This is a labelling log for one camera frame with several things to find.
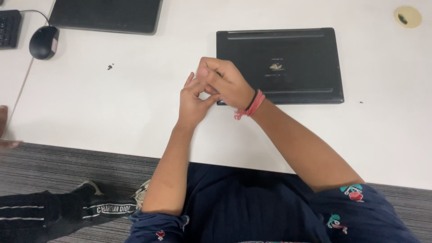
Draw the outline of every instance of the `laptop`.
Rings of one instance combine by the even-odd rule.
[[[344,102],[333,28],[219,31],[216,38],[216,57],[232,61],[271,102]]]
[[[61,28],[154,35],[162,0],[56,0],[50,24]]]

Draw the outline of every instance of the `computer mouse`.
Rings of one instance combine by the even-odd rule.
[[[59,29],[54,26],[39,28],[30,39],[30,54],[36,59],[47,60],[57,51]]]

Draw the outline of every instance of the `gray carpet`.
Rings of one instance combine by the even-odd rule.
[[[23,144],[0,155],[0,195],[44,190],[66,193],[87,179],[102,184],[101,190],[107,194],[132,195],[150,179],[157,163],[155,158]],[[432,191],[373,186],[384,192],[420,241],[432,243]],[[51,242],[121,243],[129,227],[129,220],[122,218]]]

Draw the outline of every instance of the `hand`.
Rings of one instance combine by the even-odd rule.
[[[212,94],[205,100],[200,99],[200,93],[205,91],[205,87],[194,79],[194,76],[194,73],[189,75],[180,92],[180,112],[177,122],[178,125],[193,129],[206,117],[207,111],[220,98],[219,94]]]
[[[255,90],[231,61],[201,58],[197,79],[206,86],[206,90],[216,89],[227,105],[240,110],[245,110],[255,96]]]
[[[0,138],[3,136],[7,123],[7,106],[0,106]],[[12,149],[19,145],[19,142],[1,141],[0,150]]]

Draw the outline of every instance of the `keyboard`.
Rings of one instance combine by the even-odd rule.
[[[0,49],[16,47],[21,18],[18,10],[0,11]]]

